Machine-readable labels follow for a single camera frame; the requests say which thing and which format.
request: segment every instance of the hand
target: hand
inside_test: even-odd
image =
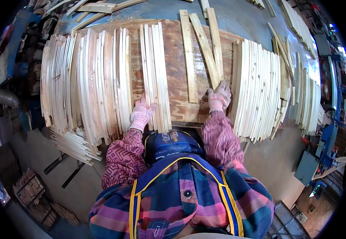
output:
[[[209,95],[209,106],[210,112],[214,111],[224,111],[230,104],[232,93],[230,92],[230,87],[227,86],[227,82],[223,80],[219,85],[216,93],[214,93],[212,88],[207,90]]]
[[[142,94],[141,100],[136,101],[136,106],[133,108],[132,114],[130,115],[130,120],[132,124],[129,129],[135,128],[144,132],[144,128],[149,122],[151,115],[154,110],[157,108],[158,104],[154,102],[147,108],[147,101],[145,99],[145,93]]]

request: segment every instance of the flexible duct hose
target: flexible duct hose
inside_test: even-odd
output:
[[[19,99],[14,93],[0,89],[0,104],[8,105],[12,108],[19,106]]]

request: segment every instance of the worker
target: worker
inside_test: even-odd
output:
[[[127,134],[107,151],[104,191],[89,213],[94,238],[199,236],[194,233],[262,238],[267,233],[274,203],[243,166],[240,141],[225,115],[230,88],[222,81],[216,93],[208,89],[208,95],[203,148],[179,130],[151,132],[143,145],[144,128],[157,105],[147,107],[144,94],[136,102]],[[145,160],[153,155],[148,168]]]

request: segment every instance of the concrete floor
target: concrete floor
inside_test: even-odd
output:
[[[209,0],[209,4],[215,9],[220,29],[256,41],[267,50],[272,50],[271,34],[267,27],[267,22],[271,22],[278,34],[288,37],[293,52],[293,64],[296,62],[295,52],[299,52],[301,61],[308,68],[310,75],[314,75],[314,80],[319,81],[318,62],[309,57],[309,54],[286,26],[276,1],[271,1],[277,15],[275,18],[270,16],[267,8],[260,10],[245,0]],[[196,12],[202,24],[206,23],[198,0],[193,3],[177,0],[148,0],[145,3],[115,12],[94,24],[128,18],[177,20],[180,9],[188,9],[191,13]],[[59,26],[59,33],[69,33],[69,30],[76,25],[77,16],[78,14],[69,17],[64,15]],[[296,107],[291,107],[290,117],[294,110]],[[93,167],[85,165],[70,184],[62,189],[61,185],[77,167],[76,160],[68,158],[49,175],[45,175],[43,170],[56,160],[61,152],[43,134],[49,134],[49,130],[47,128],[43,132],[34,130],[27,133],[26,136],[17,133],[9,143],[19,158],[22,169],[26,170],[29,167],[37,170],[51,197],[73,211],[82,222],[87,223],[89,210],[102,190],[101,176],[104,172],[105,161],[97,161]],[[300,130],[292,120],[289,120],[285,129],[278,130],[273,141],[267,139],[254,145],[250,144],[244,164],[248,172],[266,186],[275,202],[282,200],[288,207],[291,207],[304,188],[303,184],[294,177],[296,165],[304,148],[305,146],[300,140]]]

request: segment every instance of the black button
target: black button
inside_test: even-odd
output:
[[[187,190],[184,192],[185,197],[190,197],[192,195],[192,192],[190,190]]]

